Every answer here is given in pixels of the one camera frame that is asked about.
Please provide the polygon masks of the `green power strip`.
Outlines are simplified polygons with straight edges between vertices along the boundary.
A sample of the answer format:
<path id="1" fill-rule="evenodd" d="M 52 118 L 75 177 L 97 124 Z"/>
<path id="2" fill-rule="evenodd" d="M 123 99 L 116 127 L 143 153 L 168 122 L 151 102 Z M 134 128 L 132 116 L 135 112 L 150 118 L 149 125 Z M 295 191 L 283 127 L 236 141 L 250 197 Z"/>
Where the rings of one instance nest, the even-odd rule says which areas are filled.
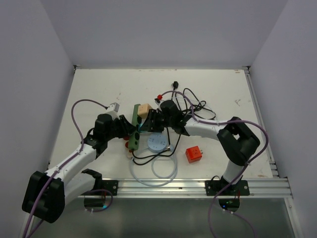
<path id="1" fill-rule="evenodd" d="M 142 122 L 141 117 L 138 116 L 139 106 L 140 104 L 134 105 L 133 114 L 132 114 L 131 124 L 135 126 L 135 130 L 129 137 L 129 141 L 128 141 L 128 149 L 131 151 L 136 151 L 139 148 L 139 140 L 140 140 L 139 126 Z"/>

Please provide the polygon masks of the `orange cube adapter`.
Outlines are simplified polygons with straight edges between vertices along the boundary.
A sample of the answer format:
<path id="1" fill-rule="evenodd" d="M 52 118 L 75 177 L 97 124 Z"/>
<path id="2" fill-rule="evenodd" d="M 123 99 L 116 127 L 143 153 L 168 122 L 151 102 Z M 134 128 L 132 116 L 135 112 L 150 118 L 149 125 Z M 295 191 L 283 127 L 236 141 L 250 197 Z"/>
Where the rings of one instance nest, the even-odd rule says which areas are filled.
<path id="1" fill-rule="evenodd" d="M 150 109 L 152 109 L 152 107 L 149 104 L 139 105 L 137 114 L 141 119 L 146 119 Z"/>

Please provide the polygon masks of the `blue round socket base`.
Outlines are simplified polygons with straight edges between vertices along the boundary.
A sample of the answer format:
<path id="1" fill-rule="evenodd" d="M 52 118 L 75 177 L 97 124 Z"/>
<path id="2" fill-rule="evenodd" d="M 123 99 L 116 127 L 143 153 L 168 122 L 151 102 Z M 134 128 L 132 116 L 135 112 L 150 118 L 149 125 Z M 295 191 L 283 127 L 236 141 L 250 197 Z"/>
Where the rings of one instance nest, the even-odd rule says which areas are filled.
<path id="1" fill-rule="evenodd" d="M 153 153 L 160 153 L 168 146 L 168 139 L 162 133 L 152 133 L 147 140 L 148 149 Z"/>

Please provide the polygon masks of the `beige red power strip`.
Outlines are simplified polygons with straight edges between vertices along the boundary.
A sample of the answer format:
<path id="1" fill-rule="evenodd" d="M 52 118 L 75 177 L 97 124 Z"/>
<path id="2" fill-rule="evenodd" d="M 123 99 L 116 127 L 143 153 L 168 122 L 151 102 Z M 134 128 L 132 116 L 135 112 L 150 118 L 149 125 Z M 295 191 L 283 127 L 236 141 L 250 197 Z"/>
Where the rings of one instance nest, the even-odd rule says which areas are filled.
<path id="1" fill-rule="evenodd" d="M 124 146 L 125 146 L 126 157 L 127 157 L 128 159 L 132 159 L 133 155 L 132 155 L 132 150 L 129 148 L 129 139 L 130 139 L 129 136 L 125 136 L 125 137 L 123 138 L 123 140 L 124 140 Z"/>

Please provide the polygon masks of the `red cube socket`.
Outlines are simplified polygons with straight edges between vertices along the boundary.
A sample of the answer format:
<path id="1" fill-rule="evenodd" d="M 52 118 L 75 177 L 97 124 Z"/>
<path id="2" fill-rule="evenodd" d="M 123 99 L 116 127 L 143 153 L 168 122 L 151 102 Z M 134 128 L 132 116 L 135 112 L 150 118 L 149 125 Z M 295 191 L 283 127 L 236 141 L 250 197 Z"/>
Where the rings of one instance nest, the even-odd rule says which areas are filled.
<path id="1" fill-rule="evenodd" d="M 187 148 L 185 151 L 185 155 L 188 160 L 188 163 L 191 164 L 191 163 L 199 161 L 203 156 L 203 152 L 199 148 L 199 146 L 194 146 L 194 147 Z"/>

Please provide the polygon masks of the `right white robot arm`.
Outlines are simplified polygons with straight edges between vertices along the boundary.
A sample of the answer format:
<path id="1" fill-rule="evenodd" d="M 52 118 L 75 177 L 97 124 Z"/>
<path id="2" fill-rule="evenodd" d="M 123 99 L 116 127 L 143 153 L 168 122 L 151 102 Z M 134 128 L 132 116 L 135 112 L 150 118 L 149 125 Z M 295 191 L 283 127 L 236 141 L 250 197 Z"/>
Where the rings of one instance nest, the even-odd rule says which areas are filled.
<path id="1" fill-rule="evenodd" d="M 156 110 L 149 110 L 140 130 L 162 132 L 166 127 L 172 128 L 179 135 L 200 136 L 220 142 L 229 159 L 221 177 L 220 188 L 228 195 L 238 189 L 238 181 L 242 178 L 247 161 L 260 145 L 258 137 L 240 118 L 233 117 L 220 122 L 197 119 L 193 115 L 182 114 L 172 100 L 162 102 Z"/>

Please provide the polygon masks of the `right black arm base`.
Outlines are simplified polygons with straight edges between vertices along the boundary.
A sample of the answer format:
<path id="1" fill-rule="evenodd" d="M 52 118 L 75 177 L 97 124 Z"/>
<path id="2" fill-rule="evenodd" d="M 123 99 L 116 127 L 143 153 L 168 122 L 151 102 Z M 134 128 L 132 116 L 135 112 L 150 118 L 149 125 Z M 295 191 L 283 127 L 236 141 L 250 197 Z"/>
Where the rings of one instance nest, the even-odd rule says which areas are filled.
<path id="1" fill-rule="evenodd" d="M 205 190 L 207 196 L 215 196 L 221 191 L 224 187 L 226 187 L 229 182 L 227 182 L 223 177 L 220 179 L 219 176 L 214 176 L 210 180 L 205 181 Z M 230 185 L 226 188 L 220 196 L 249 196 L 249 185 L 246 180 L 239 179 L 236 183 Z"/>

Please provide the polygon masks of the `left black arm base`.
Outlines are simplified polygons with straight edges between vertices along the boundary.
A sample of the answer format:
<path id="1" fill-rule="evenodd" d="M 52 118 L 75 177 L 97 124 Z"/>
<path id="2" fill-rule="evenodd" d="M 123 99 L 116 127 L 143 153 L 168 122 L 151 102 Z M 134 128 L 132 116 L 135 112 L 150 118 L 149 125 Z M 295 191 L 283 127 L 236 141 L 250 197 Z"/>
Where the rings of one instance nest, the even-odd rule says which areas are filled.
<path id="1" fill-rule="evenodd" d="M 85 192 L 82 195 L 97 195 L 97 196 L 106 196 L 105 191 L 97 191 L 98 189 L 108 190 L 113 196 L 117 196 L 118 191 L 118 180 L 102 180 L 102 183 L 99 187 L 93 188 L 91 191 Z"/>

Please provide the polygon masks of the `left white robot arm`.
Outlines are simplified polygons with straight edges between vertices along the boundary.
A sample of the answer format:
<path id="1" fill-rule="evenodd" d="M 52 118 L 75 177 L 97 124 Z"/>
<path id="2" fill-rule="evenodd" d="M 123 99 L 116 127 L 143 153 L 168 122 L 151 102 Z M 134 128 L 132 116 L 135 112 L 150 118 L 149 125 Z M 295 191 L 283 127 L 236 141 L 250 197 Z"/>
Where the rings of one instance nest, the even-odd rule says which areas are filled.
<path id="1" fill-rule="evenodd" d="M 85 167 L 97 159 L 114 138 L 131 136 L 138 130 L 123 115 L 98 115 L 79 147 L 61 163 L 45 172 L 34 172 L 28 182 L 22 210 L 48 223 L 55 222 L 65 205 L 79 195 L 99 194 L 102 175 Z"/>

